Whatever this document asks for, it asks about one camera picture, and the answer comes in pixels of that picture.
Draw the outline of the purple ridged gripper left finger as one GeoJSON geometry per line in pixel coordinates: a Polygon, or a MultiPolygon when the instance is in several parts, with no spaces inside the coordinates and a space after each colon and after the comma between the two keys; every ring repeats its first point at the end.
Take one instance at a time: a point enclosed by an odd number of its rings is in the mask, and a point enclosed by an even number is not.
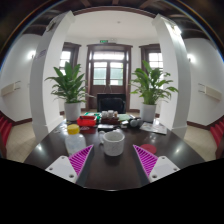
{"type": "Polygon", "coordinates": [[[89,145],[69,157],[62,155],[49,165],[46,171],[72,183],[76,183],[93,148],[93,145],[89,145]]]}

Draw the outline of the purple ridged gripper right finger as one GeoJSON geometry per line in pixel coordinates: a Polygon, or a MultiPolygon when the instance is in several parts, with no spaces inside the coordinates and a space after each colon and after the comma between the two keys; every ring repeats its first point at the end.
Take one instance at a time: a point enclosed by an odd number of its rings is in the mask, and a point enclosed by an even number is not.
{"type": "Polygon", "coordinates": [[[134,145],[134,149],[150,183],[179,171],[179,168],[166,156],[157,157],[137,145],[134,145]]]}

